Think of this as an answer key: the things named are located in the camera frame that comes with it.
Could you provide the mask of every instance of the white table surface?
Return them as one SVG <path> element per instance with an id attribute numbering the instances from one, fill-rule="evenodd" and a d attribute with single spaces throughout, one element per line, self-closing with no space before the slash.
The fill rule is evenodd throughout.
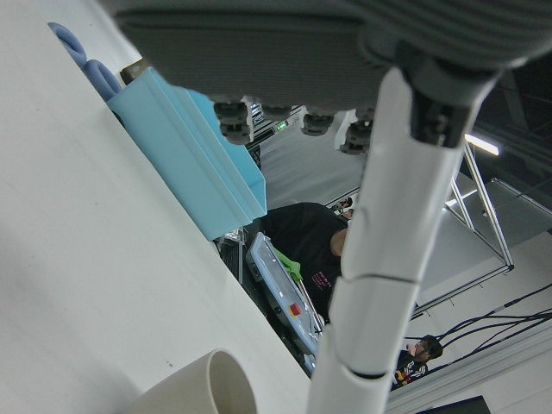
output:
<path id="1" fill-rule="evenodd" d="M 0 13 L 0 412 L 118 413 L 213 348 L 309 380 L 26 1 Z"/>

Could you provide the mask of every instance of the red button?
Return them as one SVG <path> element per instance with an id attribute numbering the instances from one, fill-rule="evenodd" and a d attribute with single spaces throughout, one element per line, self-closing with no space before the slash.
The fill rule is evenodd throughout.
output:
<path id="1" fill-rule="evenodd" d="M 290 311 L 292 312 L 293 316 L 301 315 L 301 307 L 298 304 L 292 304 L 290 306 Z"/>

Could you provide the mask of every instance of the light blue tray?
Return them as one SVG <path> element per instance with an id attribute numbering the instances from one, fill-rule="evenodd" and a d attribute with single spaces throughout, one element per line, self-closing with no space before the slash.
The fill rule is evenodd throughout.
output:
<path id="1" fill-rule="evenodd" d="M 222 137 L 207 97 L 148 68 L 108 106 L 208 240 L 267 213 L 264 177 Z"/>

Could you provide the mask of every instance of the green object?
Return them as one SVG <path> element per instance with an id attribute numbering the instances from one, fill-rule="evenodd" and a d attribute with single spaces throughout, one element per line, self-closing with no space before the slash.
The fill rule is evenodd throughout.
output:
<path id="1" fill-rule="evenodd" d="M 287 273 L 292 277 L 293 281 L 297 283 L 300 280 L 303 280 L 303 277 L 301 276 L 301 264 L 288 259 L 285 254 L 280 252 L 277 248 L 275 248 L 274 251 L 278 256 L 279 261 L 281 261 L 282 265 L 284 265 Z"/>
<path id="2" fill-rule="evenodd" d="M 285 127 L 287 127 L 287 122 L 286 122 L 286 121 L 282 121 L 282 122 L 280 122 L 278 125 L 276 125 L 276 130 L 281 131 L 281 130 L 284 129 Z"/>

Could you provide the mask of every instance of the person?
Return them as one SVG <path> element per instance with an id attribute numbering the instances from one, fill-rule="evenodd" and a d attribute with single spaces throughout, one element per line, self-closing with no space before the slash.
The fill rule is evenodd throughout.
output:
<path id="1" fill-rule="evenodd" d="M 343 212 L 344 209 L 347 209 L 353 205 L 353 199 L 351 197 L 344 198 L 342 201 L 335 203 L 329 209 L 332 211 Z"/>
<path id="2" fill-rule="evenodd" d="M 345 220 L 350 220 L 353 218 L 354 209 L 348 209 L 345 210 L 342 214 L 339 215 L 339 217 L 344 218 Z"/>
<path id="3" fill-rule="evenodd" d="M 397 370 L 393 377 L 392 390 L 405 386 L 428 373 L 427 361 L 442 355 L 442 346 L 432 335 L 424 336 L 415 345 L 406 345 L 400 352 Z"/>
<path id="4" fill-rule="evenodd" d="M 272 244 L 301 265 L 304 287 L 326 323 L 331 293 L 341 275 L 347 227 L 345 220 L 318 203 L 287 205 L 260 218 L 260 230 Z"/>

